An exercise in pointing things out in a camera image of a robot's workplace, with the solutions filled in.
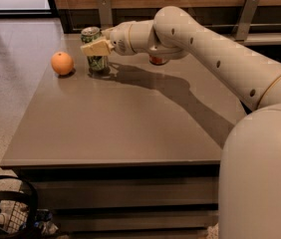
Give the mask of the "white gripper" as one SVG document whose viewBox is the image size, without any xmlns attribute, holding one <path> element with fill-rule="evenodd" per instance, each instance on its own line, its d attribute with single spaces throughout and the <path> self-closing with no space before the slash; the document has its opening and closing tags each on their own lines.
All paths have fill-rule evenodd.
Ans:
<svg viewBox="0 0 281 239">
<path fill-rule="evenodd" d="M 102 30 L 102 35 L 110 38 L 110 41 L 104 38 L 96 39 L 90 43 L 81 46 L 81 51 L 85 56 L 108 56 L 112 50 L 115 50 L 121 56 L 131 56 L 136 52 L 133 50 L 130 41 L 130 29 L 133 22 L 125 22 L 116 27 Z"/>
</svg>

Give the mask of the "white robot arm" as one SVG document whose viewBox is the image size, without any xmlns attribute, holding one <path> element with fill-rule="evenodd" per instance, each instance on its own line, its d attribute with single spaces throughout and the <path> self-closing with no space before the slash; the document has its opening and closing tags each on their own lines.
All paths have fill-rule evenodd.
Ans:
<svg viewBox="0 0 281 239">
<path fill-rule="evenodd" d="M 250 110 L 229 134 L 219 170 L 219 239 L 281 239 L 281 63 L 198 24 L 174 6 L 102 32 L 86 56 L 195 57 Z"/>
</svg>

